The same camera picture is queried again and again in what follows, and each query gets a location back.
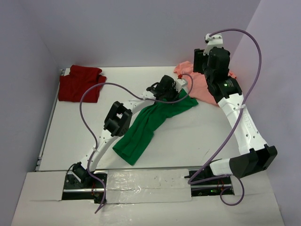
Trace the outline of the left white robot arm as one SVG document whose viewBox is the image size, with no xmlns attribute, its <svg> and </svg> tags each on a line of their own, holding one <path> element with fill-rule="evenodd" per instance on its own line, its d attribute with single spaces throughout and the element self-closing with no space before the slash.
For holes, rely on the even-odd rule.
<svg viewBox="0 0 301 226">
<path fill-rule="evenodd" d="M 84 119 L 82 102 L 89 92 L 95 88 L 99 88 L 101 85 L 119 87 L 131 94 L 134 98 L 123 103 L 116 101 L 112 104 L 104 119 L 103 130 L 100 136 L 97 137 Z M 165 75 L 159 82 L 152 84 L 139 95 L 135 95 L 127 88 L 112 82 L 103 82 L 89 88 L 80 100 L 79 112 L 82 121 L 95 140 L 95 146 L 92 147 L 81 161 L 73 165 L 72 175 L 75 177 L 75 182 L 83 188 L 88 187 L 91 184 L 91 174 L 96 170 L 100 159 L 117 138 L 125 135 L 134 114 L 154 103 L 166 101 L 168 104 L 173 104 L 179 102 L 180 92 L 185 86 L 187 86 L 187 81 L 185 79 Z"/>
</svg>

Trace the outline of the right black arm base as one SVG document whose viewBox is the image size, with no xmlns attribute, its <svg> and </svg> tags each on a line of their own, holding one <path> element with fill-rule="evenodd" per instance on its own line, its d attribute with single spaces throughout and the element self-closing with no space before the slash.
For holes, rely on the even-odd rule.
<svg viewBox="0 0 301 226">
<path fill-rule="evenodd" d="M 184 176 L 186 179 L 190 179 L 197 170 L 189 170 L 189 174 Z M 206 167 L 202 172 L 200 172 L 192 182 L 203 180 L 207 178 L 214 177 L 212 171 Z M 213 179 L 202 183 L 197 183 L 190 185 L 191 196 L 201 197 L 201 196 L 219 196 L 222 191 L 226 195 L 234 195 L 232 190 L 232 181 L 230 177 Z"/>
</svg>

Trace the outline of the green t shirt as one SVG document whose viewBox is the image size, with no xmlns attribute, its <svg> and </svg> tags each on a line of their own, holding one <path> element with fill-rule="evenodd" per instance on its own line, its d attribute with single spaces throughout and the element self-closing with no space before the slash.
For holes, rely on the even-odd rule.
<svg viewBox="0 0 301 226">
<path fill-rule="evenodd" d="M 179 115 L 198 105 L 196 99 L 180 92 L 185 99 L 174 104 L 154 103 L 143 108 L 126 134 L 114 145 L 114 152 L 131 166 L 135 165 L 151 142 L 155 131 L 166 119 Z"/>
</svg>

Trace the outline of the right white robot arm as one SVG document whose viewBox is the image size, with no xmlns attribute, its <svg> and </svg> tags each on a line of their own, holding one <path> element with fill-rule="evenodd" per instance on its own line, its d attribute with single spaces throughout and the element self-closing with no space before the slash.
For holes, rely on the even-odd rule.
<svg viewBox="0 0 301 226">
<path fill-rule="evenodd" d="M 228 159 L 211 157 L 202 166 L 200 174 L 205 181 L 215 184 L 222 175 L 237 178 L 264 171 L 277 156 L 275 146 L 270 146 L 256 128 L 244 103 L 242 89 L 237 80 L 229 75 L 230 52 L 214 47 L 209 52 L 194 50 L 193 71 L 205 76 L 209 93 L 226 115 L 235 136 L 239 156 Z"/>
</svg>

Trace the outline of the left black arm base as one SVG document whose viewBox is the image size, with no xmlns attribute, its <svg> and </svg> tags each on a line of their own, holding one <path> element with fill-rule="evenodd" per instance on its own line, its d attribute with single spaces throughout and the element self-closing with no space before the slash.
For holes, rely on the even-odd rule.
<svg viewBox="0 0 301 226">
<path fill-rule="evenodd" d="M 104 193 L 104 186 L 100 180 L 106 185 L 107 173 L 95 173 L 95 176 L 99 179 L 90 178 L 86 184 L 82 184 L 69 170 L 65 176 L 62 200 L 91 200 L 94 204 L 100 204 Z"/>
</svg>

